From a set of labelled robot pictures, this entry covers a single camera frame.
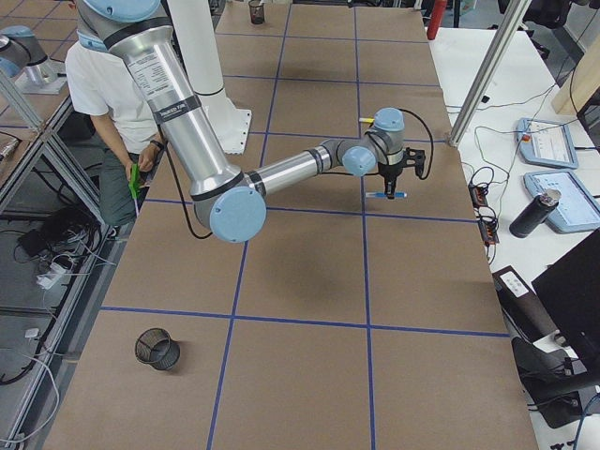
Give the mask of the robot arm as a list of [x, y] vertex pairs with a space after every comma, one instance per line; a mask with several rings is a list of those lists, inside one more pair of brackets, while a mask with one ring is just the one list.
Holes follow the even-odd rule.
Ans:
[[52, 60], [24, 25], [1, 30], [1, 71], [24, 94], [58, 95], [67, 82], [65, 65]]
[[[354, 176], [376, 169], [385, 194], [408, 156], [400, 110], [376, 112], [363, 138], [332, 139], [256, 171], [244, 172], [226, 157], [225, 140], [249, 128], [250, 113], [222, 93], [210, 98], [198, 87], [222, 86], [210, 10], [204, 1], [81, 1], [78, 33], [83, 45], [122, 59], [142, 91], [191, 182], [201, 224], [227, 242], [245, 242], [263, 227], [266, 195], [343, 166]], [[206, 75], [206, 82], [201, 82]]]

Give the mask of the person's hand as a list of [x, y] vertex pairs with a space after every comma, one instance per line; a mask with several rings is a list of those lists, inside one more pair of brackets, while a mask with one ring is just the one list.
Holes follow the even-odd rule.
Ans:
[[155, 165], [155, 160], [159, 153], [159, 149], [153, 143], [149, 143], [138, 156], [138, 167], [142, 173], [147, 173], [152, 170]]

